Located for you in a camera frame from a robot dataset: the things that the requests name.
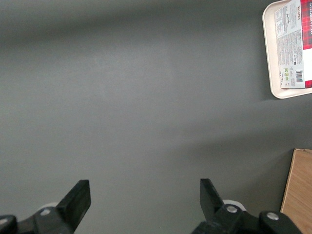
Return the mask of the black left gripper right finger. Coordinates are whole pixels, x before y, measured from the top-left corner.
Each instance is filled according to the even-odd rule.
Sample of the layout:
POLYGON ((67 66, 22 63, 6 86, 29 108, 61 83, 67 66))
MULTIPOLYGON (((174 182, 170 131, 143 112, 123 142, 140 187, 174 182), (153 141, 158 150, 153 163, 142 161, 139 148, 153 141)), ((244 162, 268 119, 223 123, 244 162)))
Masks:
POLYGON ((200 180, 200 206, 205 216, 194 234, 300 234, 300 229, 285 214, 261 211, 249 214, 235 204, 227 204, 210 179, 200 180))

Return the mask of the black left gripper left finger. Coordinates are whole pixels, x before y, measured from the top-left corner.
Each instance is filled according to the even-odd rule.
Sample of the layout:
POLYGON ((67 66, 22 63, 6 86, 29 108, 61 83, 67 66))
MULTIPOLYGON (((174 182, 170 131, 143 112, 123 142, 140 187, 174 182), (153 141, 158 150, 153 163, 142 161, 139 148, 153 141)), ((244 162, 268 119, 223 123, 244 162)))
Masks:
POLYGON ((39 209, 25 220, 0 217, 2 234, 73 234, 91 206, 89 180, 80 180, 56 206, 39 209))

